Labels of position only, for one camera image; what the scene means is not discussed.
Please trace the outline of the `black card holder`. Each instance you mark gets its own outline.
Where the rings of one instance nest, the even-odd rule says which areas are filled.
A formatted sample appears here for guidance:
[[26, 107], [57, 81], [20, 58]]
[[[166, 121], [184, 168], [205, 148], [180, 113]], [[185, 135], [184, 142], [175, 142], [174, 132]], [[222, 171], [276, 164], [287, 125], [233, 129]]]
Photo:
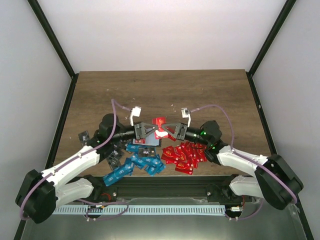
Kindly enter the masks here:
[[151, 147], [160, 147], [162, 141], [159, 138], [156, 138], [156, 135], [152, 133], [151, 135], [147, 136], [144, 139], [132, 140], [133, 145], [142, 145], [142, 146], [151, 146]]

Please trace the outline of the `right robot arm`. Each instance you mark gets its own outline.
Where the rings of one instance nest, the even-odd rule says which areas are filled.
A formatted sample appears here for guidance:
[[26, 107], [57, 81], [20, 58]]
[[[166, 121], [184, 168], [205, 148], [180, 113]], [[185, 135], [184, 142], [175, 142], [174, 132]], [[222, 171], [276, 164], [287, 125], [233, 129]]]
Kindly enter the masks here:
[[225, 200], [232, 202], [242, 195], [263, 198], [278, 210], [298, 202], [303, 183], [282, 156], [256, 155], [234, 148], [222, 141], [222, 132], [215, 120], [205, 122], [200, 128], [166, 123], [162, 129], [179, 141], [204, 145], [204, 155], [209, 162], [247, 174], [236, 176], [222, 188]]

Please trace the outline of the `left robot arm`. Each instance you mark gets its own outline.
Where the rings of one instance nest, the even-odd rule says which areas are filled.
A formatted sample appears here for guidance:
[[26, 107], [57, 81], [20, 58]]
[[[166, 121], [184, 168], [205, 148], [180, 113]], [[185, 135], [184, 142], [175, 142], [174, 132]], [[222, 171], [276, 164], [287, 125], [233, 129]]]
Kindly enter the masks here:
[[158, 128], [156, 124], [145, 122], [123, 125], [115, 114], [106, 114], [93, 137], [77, 153], [51, 168], [33, 169], [25, 175], [15, 199], [20, 218], [39, 224], [66, 203], [84, 198], [97, 202], [102, 196], [99, 186], [87, 178], [70, 181], [106, 159], [115, 143], [144, 139]]

